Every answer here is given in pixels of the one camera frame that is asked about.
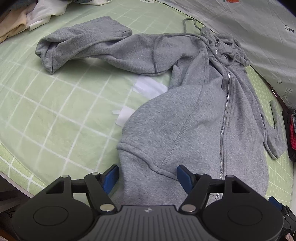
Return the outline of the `grey zip hoodie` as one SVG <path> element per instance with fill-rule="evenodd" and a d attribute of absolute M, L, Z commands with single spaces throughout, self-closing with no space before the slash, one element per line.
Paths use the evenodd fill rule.
<path fill-rule="evenodd" d="M 171 72 L 168 91 L 139 107 L 122 129 L 116 205 L 181 205 L 177 166 L 214 179 L 234 175 L 260 195 L 268 189 L 265 153 L 285 151 L 274 101 L 264 117 L 247 76 L 248 58 L 231 35 L 134 34 L 108 16 L 43 37 L 36 54 L 49 73 L 91 57 L 139 75 Z"/>

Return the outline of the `red checked folded garment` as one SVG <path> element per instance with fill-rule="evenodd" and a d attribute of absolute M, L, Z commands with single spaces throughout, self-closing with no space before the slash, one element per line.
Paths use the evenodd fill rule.
<path fill-rule="evenodd" d="M 290 118 L 290 144 L 294 150 L 296 150 L 296 140 L 295 140 L 295 126 L 293 121 L 293 116 Z"/>

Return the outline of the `pale grey carrot-print sheet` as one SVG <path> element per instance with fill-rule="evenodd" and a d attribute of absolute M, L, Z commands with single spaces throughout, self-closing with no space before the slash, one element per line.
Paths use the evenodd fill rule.
<path fill-rule="evenodd" d="M 254 69 L 295 108 L 295 16 L 278 1 L 165 1 L 217 33 L 232 34 Z"/>

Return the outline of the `white t-shirt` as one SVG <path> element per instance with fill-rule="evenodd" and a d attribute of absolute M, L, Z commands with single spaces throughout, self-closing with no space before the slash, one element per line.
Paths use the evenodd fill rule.
<path fill-rule="evenodd" d="M 51 16 L 60 16 L 66 12 L 67 6 L 71 3 L 102 6 L 111 1 L 92 0 L 92 1 L 38 1 L 34 9 L 27 14 L 27 28 L 29 31 L 38 28 L 50 21 Z"/>

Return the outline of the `beige garment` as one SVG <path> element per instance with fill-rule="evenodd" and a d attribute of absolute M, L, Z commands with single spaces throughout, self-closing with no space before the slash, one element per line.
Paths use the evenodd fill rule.
<path fill-rule="evenodd" d="M 1 15 L 1 43 L 27 29 L 27 15 L 35 6 L 36 1 Z"/>

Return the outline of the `blue denim jeans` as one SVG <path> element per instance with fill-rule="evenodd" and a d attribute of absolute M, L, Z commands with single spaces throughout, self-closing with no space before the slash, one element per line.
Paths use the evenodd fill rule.
<path fill-rule="evenodd" d="M 7 1 L 9 4 L 7 11 L 14 10 L 14 9 L 20 9 L 26 6 L 29 6 L 30 4 L 36 3 L 36 0 L 16 0 L 16 1 Z"/>

